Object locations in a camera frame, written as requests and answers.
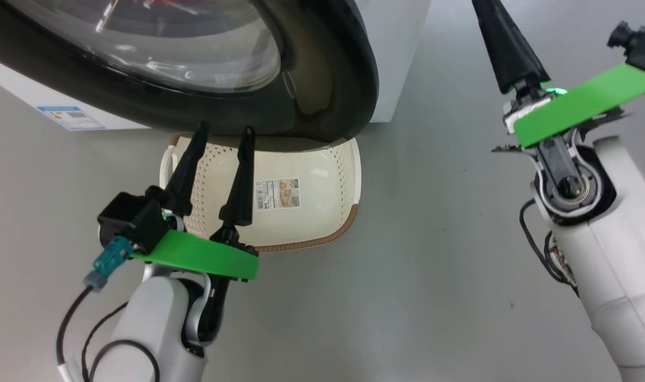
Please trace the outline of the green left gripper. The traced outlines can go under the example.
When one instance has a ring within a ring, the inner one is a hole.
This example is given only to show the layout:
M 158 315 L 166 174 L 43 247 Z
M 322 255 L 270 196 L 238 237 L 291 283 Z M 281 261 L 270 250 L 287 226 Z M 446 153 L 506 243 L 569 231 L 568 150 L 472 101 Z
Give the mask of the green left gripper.
M 185 217 L 192 213 L 191 195 L 197 165 L 204 156 L 209 133 L 209 125 L 201 121 L 163 191 L 161 206 L 177 216 Z M 259 258 L 225 245 L 239 242 L 237 227 L 249 227 L 253 223 L 255 148 L 256 133 L 252 127 L 246 127 L 238 148 L 239 165 L 228 200 L 219 210 L 222 225 L 210 236 L 211 241 L 170 230 L 150 254 L 136 251 L 131 258 L 181 271 L 255 280 Z

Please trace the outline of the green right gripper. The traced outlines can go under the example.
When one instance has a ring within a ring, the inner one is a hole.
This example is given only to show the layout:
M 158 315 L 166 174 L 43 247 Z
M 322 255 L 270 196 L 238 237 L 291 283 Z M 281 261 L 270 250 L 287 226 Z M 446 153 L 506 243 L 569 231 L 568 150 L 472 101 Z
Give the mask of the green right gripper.
M 517 84 L 540 87 L 550 76 L 501 1 L 473 1 L 478 27 L 502 94 Z M 550 94 L 503 121 L 518 146 L 498 146 L 493 152 L 521 152 L 550 137 L 562 135 L 589 119 L 645 95 L 645 70 L 620 64 L 567 92 Z

